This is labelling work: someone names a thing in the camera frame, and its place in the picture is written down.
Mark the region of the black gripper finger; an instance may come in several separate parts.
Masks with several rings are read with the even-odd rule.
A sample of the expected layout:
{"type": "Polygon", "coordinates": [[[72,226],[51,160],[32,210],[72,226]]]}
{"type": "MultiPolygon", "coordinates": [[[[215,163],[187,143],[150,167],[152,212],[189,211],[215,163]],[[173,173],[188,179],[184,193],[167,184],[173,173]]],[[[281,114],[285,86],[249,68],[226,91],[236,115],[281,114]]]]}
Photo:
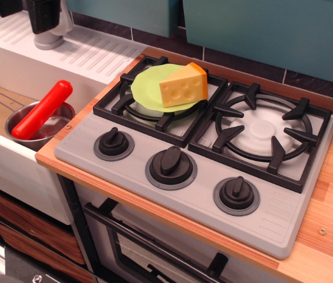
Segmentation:
{"type": "Polygon", "coordinates": [[[0,0],[0,16],[7,17],[9,15],[21,12],[23,4],[21,0],[0,0]]]}
{"type": "Polygon", "coordinates": [[[34,34],[55,28],[60,22],[60,0],[27,0],[27,9],[34,34]]]}

